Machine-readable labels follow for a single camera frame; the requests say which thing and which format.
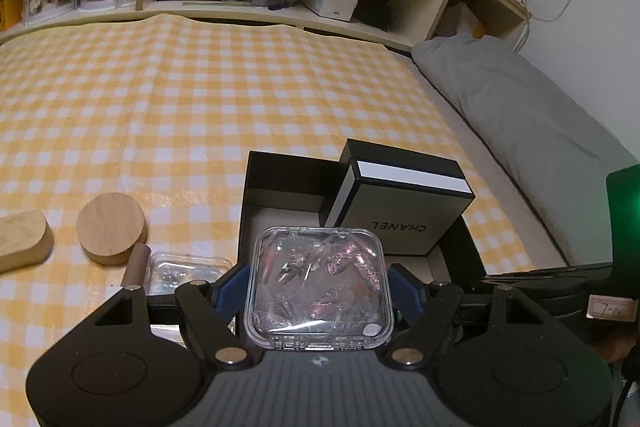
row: orange box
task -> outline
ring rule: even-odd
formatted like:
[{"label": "orange box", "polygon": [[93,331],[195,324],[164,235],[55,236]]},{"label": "orange box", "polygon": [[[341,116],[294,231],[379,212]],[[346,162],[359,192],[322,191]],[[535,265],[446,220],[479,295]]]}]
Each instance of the orange box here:
[{"label": "orange box", "polygon": [[0,0],[0,32],[22,21],[22,0]]}]

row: white round sticker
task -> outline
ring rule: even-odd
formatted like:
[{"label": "white round sticker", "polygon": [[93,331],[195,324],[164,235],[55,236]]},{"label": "white round sticker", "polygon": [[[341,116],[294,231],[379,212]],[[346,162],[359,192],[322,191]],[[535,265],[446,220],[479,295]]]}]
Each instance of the white round sticker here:
[{"label": "white round sticker", "polygon": [[378,333],[380,333],[381,329],[382,326],[380,326],[379,324],[367,324],[366,326],[364,326],[362,334],[367,335],[368,337],[375,337]]}]

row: transparent box with press-on nails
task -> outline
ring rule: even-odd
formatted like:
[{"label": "transparent box with press-on nails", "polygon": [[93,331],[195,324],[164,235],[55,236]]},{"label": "transparent box with press-on nails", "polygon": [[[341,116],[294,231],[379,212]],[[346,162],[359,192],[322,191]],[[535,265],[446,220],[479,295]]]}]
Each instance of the transparent box with press-on nails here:
[{"label": "transparent box with press-on nails", "polygon": [[382,245],[364,229],[273,227],[255,244],[244,314],[269,349],[369,349],[391,335]]}]

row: chanel box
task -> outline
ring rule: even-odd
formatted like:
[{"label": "chanel box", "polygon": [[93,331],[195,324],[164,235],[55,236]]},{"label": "chanel box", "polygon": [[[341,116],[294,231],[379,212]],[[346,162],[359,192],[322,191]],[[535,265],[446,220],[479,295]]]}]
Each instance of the chanel box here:
[{"label": "chanel box", "polygon": [[367,229],[386,255],[425,256],[474,199],[457,162],[349,139],[342,182],[324,200],[324,227]]}]

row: brown tube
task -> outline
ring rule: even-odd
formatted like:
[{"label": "brown tube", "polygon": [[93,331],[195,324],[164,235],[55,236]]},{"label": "brown tube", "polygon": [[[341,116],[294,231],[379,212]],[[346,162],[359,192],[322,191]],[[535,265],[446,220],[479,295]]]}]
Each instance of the brown tube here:
[{"label": "brown tube", "polygon": [[140,286],[145,282],[146,263],[149,261],[151,249],[144,243],[136,243],[129,256],[127,268],[124,270],[124,276],[120,286],[131,286],[138,284]]}]

